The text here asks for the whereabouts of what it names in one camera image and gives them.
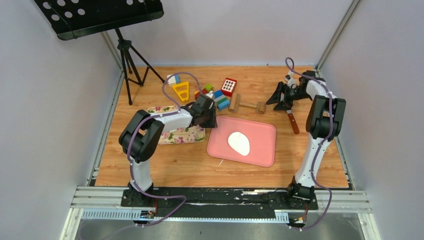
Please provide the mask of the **wooden dough roller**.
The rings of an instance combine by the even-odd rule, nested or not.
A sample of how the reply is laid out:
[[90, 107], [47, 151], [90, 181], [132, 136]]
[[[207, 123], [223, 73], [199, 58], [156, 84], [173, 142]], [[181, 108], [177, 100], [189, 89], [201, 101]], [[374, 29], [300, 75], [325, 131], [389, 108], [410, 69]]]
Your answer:
[[266, 112], [266, 103], [263, 101], [258, 101], [257, 103], [250, 103], [242, 101], [241, 95], [234, 93], [230, 100], [230, 105], [228, 110], [232, 113], [236, 113], [239, 107], [254, 109], [258, 114], [264, 114]]

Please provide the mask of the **pink rectangular tray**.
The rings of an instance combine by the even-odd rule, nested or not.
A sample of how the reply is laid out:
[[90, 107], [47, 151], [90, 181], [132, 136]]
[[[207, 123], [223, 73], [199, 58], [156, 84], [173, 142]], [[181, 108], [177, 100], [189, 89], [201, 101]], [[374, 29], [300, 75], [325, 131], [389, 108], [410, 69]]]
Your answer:
[[207, 153], [215, 158], [270, 167], [274, 164], [276, 128], [267, 123], [218, 116]]

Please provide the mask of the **white dough ball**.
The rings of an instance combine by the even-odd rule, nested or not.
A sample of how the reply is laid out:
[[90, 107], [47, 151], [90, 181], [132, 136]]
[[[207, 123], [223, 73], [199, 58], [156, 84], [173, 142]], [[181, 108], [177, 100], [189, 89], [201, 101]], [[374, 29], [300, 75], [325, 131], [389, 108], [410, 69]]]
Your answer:
[[227, 138], [228, 145], [242, 156], [247, 156], [250, 151], [250, 141], [246, 135], [236, 131], [232, 132]]

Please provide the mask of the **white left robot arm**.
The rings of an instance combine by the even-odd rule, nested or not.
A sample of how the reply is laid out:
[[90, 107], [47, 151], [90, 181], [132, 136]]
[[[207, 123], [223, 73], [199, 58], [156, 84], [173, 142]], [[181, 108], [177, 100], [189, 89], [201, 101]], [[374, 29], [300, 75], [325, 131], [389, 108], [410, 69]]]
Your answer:
[[216, 102], [204, 94], [186, 105], [177, 104], [174, 111], [150, 114], [139, 110], [135, 113], [118, 139], [129, 162], [129, 188], [135, 191], [135, 202], [146, 207], [152, 203], [153, 198], [158, 198], [152, 193], [150, 160], [161, 135], [171, 130], [196, 126], [213, 129], [218, 126], [216, 118]]

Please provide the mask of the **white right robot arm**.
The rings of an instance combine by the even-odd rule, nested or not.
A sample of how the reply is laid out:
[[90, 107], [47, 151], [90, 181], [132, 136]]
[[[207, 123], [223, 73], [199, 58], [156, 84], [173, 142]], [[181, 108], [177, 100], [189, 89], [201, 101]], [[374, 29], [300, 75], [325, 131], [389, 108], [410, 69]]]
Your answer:
[[289, 71], [285, 81], [277, 84], [276, 90], [267, 100], [274, 111], [287, 113], [293, 131], [299, 132], [292, 108], [294, 101], [310, 99], [312, 105], [308, 113], [305, 130], [308, 143], [301, 166], [287, 187], [286, 204], [298, 209], [304, 203], [310, 203], [314, 197], [316, 174], [325, 151], [332, 140], [341, 132], [346, 100], [336, 97], [327, 87], [324, 79], [316, 78], [313, 71], [302, 73], [299, 80], [294, 79], [294, 72]]

